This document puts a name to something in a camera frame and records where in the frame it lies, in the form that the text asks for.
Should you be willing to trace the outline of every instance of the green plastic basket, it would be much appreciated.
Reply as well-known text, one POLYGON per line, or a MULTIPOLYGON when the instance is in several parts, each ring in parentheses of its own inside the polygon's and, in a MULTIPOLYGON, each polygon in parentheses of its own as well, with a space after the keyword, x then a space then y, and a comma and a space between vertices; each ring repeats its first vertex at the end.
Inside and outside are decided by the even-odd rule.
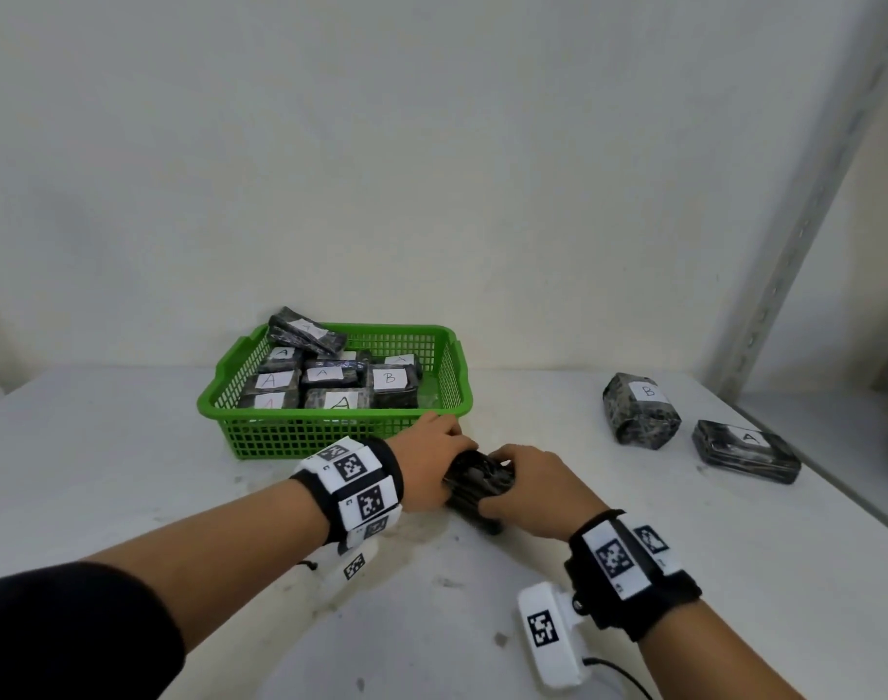
MULTIPOLYGON (((347 349, 369 349, 374 356, 414 353, 422 361, 422 392, 437 392, 435 412, 465 415, 473 407, 466 358, 456 335, 434 325, 326 324, 347 334, 347 349)), ((213 383, 197 399, 197 411, 220 424, 240 459, 297 459, 313 455, 338 439, 388 438, 414 423, 427 409, 344 411, 255 410, 235 408, 248 376, 269 353, 263 324, 240 337, 217 364, 213 383)))

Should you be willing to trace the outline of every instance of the black cable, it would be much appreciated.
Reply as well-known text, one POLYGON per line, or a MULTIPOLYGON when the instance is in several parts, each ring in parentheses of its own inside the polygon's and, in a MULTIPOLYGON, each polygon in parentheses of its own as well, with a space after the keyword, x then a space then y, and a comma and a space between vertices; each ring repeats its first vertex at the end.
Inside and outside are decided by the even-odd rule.
POLYGON ((607 668, 612 668, 617 673, 622 673, 626 678, 632 681, 633 685, 635 685, 643 695, 645 695, 648 700, 655 700, 648 691, 639 683, 636 678, 625 668, 620 668, 618 665, 614 664, 612 661, 604 661, 602 658, 585 658, 583 659, 584 665, 605 665, 607 668))

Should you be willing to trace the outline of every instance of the hand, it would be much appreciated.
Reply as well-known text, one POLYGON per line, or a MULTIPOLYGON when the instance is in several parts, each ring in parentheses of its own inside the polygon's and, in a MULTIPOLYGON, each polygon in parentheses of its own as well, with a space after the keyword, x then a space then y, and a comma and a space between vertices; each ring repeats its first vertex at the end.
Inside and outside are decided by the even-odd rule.
POLYGON ((480 515, 517 525, 539 538, 569 541, 593 516, 609 510, 553 452, 506 444, 490 455, 509 460, 515 484, 506 494, 480 500, 480 515))
POLYGON ((453 415, 426 412, 408 429, 386 440, 402 469, 405 510, 434 510, 450 498, 444 474, 461 452, 478 449, 453 415))

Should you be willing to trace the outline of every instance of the right hand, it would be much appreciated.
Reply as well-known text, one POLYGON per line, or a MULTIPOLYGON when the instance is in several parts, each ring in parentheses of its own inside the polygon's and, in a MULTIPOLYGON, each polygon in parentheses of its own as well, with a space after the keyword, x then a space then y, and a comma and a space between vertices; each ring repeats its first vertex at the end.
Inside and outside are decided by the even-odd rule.
POLYGON ((553 452, 505 444, 490 455, 510 461, 515 484, 480 500, 480 515, 516 525, 539 538, 567 542, 591 518, 609 509, 553 452))

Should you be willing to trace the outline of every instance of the white table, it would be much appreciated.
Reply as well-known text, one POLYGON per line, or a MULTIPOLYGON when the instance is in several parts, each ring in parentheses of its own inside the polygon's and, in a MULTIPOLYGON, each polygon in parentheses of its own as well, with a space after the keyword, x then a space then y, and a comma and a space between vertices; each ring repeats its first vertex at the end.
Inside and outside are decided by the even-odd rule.
MULTIPOLYGON (((197 415, 211 375, 59 368, 2 399, 0 575, 287 476, 286 461, 234 459, 197 415)), ((705 599, 807 697, 888 698, 888 529, 811 470, 782 486, 705 467, 696 420, 745 420, 686 375, 650 375, 685 419, 657 453, 610 437, 605 373, 474 371, 466 429, 487 448, 553 449, 607 502, 648 514, 705 599)), ((308 569, 289 571, 192 653, 166 696, 538 697, 515 595, 564 581, 565 557, 518 532, 487 539, 447 512, 408 516, 334 608, 314 608, 308 569)), ((588 644, 649 680, 621 632, 590 630, 588 644)), ((574 696, 626 696, 618 687, 597 676, 574 696)))

